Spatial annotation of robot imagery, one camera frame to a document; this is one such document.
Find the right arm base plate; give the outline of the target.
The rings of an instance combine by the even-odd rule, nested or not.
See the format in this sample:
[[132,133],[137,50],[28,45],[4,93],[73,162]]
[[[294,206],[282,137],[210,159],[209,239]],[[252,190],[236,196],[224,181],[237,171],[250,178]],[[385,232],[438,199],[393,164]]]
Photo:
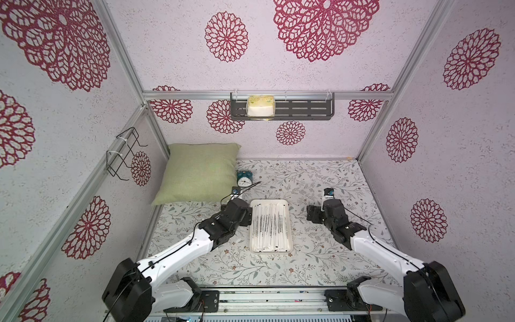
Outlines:
[[366,313],[372,313],[383,310],[381,306],[364,303],[359,295],[348,291],[346,288],[327,289],[324,296],[328,310],[331,312],[365,311]]

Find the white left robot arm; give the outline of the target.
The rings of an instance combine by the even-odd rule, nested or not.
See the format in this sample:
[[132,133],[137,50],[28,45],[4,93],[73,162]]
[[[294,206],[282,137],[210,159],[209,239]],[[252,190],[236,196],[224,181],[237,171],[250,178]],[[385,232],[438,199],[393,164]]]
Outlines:
[[102,295],[107,317],[145,321],[152,313],[196,312],[204,308],[202,291],[191,278],[167,280],[188,263],[227,243],[240,225],[252,221],[252,209],[239,198],[197,223],[193,232],[170,248],[134,262],[121,261]]

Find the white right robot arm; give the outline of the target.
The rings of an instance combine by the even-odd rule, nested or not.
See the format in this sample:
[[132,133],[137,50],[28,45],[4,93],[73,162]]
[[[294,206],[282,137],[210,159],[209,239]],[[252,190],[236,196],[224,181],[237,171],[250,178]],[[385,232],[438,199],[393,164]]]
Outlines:
[[383,285],[361,276],[346,286],[350,307],[379,306],[409,321],[457,321],[465,306],[447,269],[439,262],[423,262],[387,245],[369,228],[352,222],[339,199],[307,206],[307,220],[323,224],[335,241],[384,269],[398,284]]

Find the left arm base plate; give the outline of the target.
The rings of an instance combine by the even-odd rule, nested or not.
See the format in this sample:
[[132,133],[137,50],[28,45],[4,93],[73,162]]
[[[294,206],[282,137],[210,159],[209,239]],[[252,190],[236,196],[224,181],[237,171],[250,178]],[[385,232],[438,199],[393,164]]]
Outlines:
[[201,291],[195,293],[193,298],[184,307],[165,309],[165,313],[216,313],[219,310],[219,291]]

